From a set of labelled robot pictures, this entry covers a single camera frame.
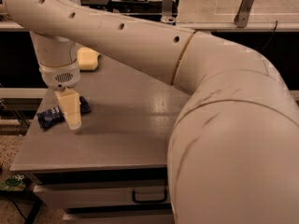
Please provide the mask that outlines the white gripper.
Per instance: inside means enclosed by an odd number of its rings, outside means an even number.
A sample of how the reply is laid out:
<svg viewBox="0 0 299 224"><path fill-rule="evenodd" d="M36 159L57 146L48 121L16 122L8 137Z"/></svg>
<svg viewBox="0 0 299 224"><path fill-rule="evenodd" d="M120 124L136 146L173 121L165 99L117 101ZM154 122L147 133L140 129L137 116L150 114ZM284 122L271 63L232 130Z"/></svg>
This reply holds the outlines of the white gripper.
<svg viewBox="0 0 299 224"><path fill-rule="evenodd" d="M55 95L64 119L70 130L81 127L79 93L74 88L80 80L78 63L73 62L63 67L47 67L39 65L39 71L45 84L56 91Z"/></svg>

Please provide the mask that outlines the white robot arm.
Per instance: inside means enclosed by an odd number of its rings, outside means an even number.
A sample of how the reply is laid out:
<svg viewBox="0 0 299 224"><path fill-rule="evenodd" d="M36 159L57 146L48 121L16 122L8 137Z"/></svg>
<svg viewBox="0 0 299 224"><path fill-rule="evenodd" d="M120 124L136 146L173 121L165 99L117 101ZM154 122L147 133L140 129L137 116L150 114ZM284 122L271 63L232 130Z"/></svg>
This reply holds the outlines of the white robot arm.
<svg viewBox="0 0 299 224"><path fill-rule="evenodd" d="M189 95L167 152L176 224L299 224L299 106L261 53L79 0L3 7L32 34L47 84L75 67L77 43Z"/></svg>

